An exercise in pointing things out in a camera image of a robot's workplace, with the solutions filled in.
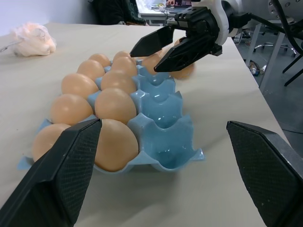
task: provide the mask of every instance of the blue plastic egg carton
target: blue plastic egg carton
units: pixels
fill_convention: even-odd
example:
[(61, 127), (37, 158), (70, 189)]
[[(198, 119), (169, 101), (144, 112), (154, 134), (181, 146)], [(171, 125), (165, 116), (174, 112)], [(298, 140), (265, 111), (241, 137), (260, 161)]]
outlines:
[[(175, 92), (175, 81), (168, 73), (151, 75), (141, 61), (137, 61), (138, 75), (133, 77), (137, 91), (130, 96), (135, 103), (137, 116), (127, 126), (132, 130), (139, 143), (139, 154), (119, 171), (108, 172), (95, 165), (106, 174), (125, 173), (136, 165), (151, 165), (162, 172), (175, 172), (191, 161), (204, 160), (202, 150), (193, 149), (193, 123), (189, 115), (182, 115), (183, 100), (180, 92)], [(100, 88), (102, 77), (95, 83)], [(98, 91), (88, 97), (95, 109)], [(96, 118), (94, 115), (86, 120)], [(37, 133), (51, 124), (44, 120)], [(24, 157), (19, 169), (29, 168), (33, 160)]]

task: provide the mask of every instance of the chair leg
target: chair leg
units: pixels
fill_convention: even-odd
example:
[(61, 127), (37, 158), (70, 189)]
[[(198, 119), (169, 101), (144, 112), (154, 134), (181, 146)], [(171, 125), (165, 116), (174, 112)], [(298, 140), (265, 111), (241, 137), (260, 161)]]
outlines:
[(297, 79), (302, 73), (303, 73), (303, 69), (301, 69), (297, 74), (295, 74), (293, 77), (291, 77), (291, 78), (284, 84), (284, 86), (286, 87), (287, 85), (289, 85), (291, 82), (293, 82), (295, 79)]
[(297, 61), (299, 61), (299, 59), (302, 58), (302, 55), (299, 55), (299, 57), (297, 57), (295, 60), (293, 60), (292, 63), (289, 64), (289, 66), (287, 66), (282, 73), (285, 73), (287, 70), (289, 70), (290, 67), (292, 67)]

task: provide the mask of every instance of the white plastic bag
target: white plastic bag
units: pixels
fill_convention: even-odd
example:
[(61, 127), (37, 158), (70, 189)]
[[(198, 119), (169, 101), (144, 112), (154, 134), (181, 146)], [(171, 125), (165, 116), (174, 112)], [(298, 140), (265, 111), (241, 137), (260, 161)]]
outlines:
[(56, 51), (56, 41), (40, 24), (26, 23), (13, 29), (11, 34), (16, 43), (11, 49), (16, 55), (49, 55)]

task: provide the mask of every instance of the robotic arm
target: robotic arm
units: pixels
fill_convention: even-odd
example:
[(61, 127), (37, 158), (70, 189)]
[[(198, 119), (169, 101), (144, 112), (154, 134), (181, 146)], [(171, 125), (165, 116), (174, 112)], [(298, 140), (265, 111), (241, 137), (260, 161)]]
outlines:
[[(290, 43), (300, 53), (294, 37), (303, 39), (303, 0), (192, 0), (192, 7), (177, 13), (168, 25), (141, 38), (131, 51), (132, 57), (149, 56), (172, 43), (174, 29), (186, 31), (180, 43), (172, 47), (156, 65), (155, 71), (178, 71), (207, 54), (218, 56), (228, 36), (247, 28), (251, 20), (286, 33)], [(285, 13), (298, 21), (291, 27)], [(280, 18), (284, 28), (268, 20)]]

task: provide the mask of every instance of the floor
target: floor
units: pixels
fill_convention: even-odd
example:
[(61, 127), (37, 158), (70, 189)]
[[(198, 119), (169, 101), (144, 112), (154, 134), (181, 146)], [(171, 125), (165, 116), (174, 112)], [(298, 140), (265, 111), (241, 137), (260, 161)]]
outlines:
[[(277, 36), (274, 34), (259, 35), (257, 45), (263, 44), (264, 42), (273, 43), (276, 38)], [(288, 44), (289, 41), (285, 38), (284, 43)], [(245, 44), (244, 41), (238, 45), (238, 50), (244, 59), (246, 58), (248, 49), (249, 45)], [(269, 60), (272, 50), (272, 47), (265, 47), (264, 50), (259, 48), (253, 53), (252, 60), (260, 67), (263, 67)], [(283, 74), (283, 69), (294, 60), (291, 55), (291, 50), (284, 52), (283, 49), (280, 49), (270, 79), (265, 88), (264, 98), (281, 128), (284, 130), (284, 134), (291, 146), (303, 157), (303, 74), (290, 85), (284, 87), (285, 82), (302, 69), (303, 59), (300, 59)], [(261, 77), (262, 75), (255, 77), (257, 83), (260, 82)]]

